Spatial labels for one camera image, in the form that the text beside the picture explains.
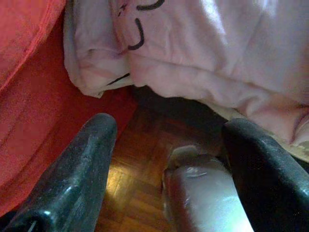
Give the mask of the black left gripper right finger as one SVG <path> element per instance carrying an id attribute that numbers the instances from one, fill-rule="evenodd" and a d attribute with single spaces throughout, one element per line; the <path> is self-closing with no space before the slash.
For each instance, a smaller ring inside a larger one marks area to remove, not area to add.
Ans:
<path id="1" fill-rule="evenodd" d="M 254 232 L 309 232 L 309 173 L 254 123 L 222 127 L 232 177 Z"/>

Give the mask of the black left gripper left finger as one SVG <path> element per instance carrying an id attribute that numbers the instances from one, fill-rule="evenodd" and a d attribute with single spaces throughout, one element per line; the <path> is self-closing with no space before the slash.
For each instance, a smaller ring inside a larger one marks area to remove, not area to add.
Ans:
<path id="1" fill-rule="evenodd" d="M 111 115 L 90 118 L 21 206 L 0 217 L 0 232 L 94 232 L 116 136 Z"/>

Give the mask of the silver left robot leg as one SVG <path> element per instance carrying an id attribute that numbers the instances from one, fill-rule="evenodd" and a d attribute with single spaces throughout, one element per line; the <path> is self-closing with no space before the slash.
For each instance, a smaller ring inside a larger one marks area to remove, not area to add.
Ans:
<path id="1" fill-rule="evenodd" d="M 193 145 L 170 153 L 162 195 L 171 232 L 254 232 L 230 171 Z"/>

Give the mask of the red fabric sofa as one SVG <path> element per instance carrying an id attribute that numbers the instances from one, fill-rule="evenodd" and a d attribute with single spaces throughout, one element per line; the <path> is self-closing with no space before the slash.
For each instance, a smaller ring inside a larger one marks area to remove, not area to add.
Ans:
<path id="1" fill-rule="evenodd" d="M 65 0 L 0 0 L 0 217 L 15 210 L 82 125 L 112 115 L 123 132 L 129 88 L 83 95 L 64 67 Z"/>

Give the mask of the pink cartoon print blanket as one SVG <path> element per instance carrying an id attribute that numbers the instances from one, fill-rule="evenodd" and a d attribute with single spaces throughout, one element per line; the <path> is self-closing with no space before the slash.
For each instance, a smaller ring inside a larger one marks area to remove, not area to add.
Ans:
<path id="1" fill-rule="evenodd" d="M 67 0 L 64 52 L 87 96 L 148 86 L 309 142 L 309 0 Z"/>

